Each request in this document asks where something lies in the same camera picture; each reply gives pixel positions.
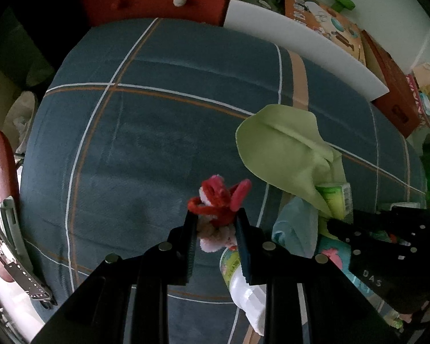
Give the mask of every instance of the colorful packaging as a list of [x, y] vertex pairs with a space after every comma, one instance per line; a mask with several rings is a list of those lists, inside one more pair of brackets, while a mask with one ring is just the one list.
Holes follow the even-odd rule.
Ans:
[[414, 97], [414, 102], [415, 102], [415, 104], [417, 106], [417, 110], [419, 112], [419, 119], [421, 120], [419, 127], [422, 128], [422, 127], [426, 126], [426, 127], [430, 128], [430, 121], [429, 121], [429, 118], [427, 116], [427, 113], [425, 112], [425, 108], [424, 108], [424, 105], [422, 103], [421, 96], [419, 94], [419, 90], [418, 90], [417, 85], [416, 85], [415, 80], [414, 80], [414, 75], [412, 75], [412, 74], [406, 75], [406, 81], [408, 82], [409, 88], [411, 89], [411, 92], [412, 92], [413, 97]]
[[361, 63], [366, 63], [360, 29], [355, 23], [317, 0], [284, 2], [285, 16], [332, 41]]
[[335, 219], [353, 223], [352, 191], [348, 182], [325, 183], [315, 189], [324, 198]]
[[245, 312], [253, 330], [265, 334], [266, 285], [250, 286], [242, 274], [239, 252], [225, 249], [220, 259], [220, 271], [232, 301]]

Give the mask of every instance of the pink plush toy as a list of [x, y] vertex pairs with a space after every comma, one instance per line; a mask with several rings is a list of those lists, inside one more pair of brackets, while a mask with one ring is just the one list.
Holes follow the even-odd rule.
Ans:
[[338, 250], [336, 248], [331, 247], [330, 249], [322, 250], [322, 252], [320, 252], [320, 253], [327, 256], [334, 263], [334, 265], [336, 265], [339, 269], [342, 270], [343, 269], [343, 261], [341, 260], [341, 258], [337, 254], [337, 251]]
[[197, 232], [203, 251], [216, 252], [224, 246], [237, 249], [233, 222], [251, 187], [250, 180], [243, 180], [227, 189], [220, 175], [202, 182], [200, 196], [188, 201], [188, 209], [199, 215]]

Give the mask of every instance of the plastic bottle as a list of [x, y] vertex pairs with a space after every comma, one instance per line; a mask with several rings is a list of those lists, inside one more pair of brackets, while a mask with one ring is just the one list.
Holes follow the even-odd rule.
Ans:
[[250, 286], [242, 275], [239, 253], [228, 248], [221, 255], [220, 271], [232, 301], [245, 312], [253, 330], [264, 336], [266, 285]]

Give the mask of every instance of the white knob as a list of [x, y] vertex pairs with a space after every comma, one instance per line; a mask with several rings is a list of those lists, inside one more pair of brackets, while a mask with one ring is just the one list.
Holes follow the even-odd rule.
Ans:
[[174, 0], [174, 5], [177, 7], [181, 7], [186, 4], [186, 0]]

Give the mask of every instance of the light green towel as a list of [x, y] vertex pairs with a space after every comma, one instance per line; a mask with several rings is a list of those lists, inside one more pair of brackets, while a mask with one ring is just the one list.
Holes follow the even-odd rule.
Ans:
[[331, 216], [315, 185], [346, 182], [346, 177], [341, 153], [322, 139], [313, 113], [270, 104], [244, 120], [236, 143], [254, 175]]

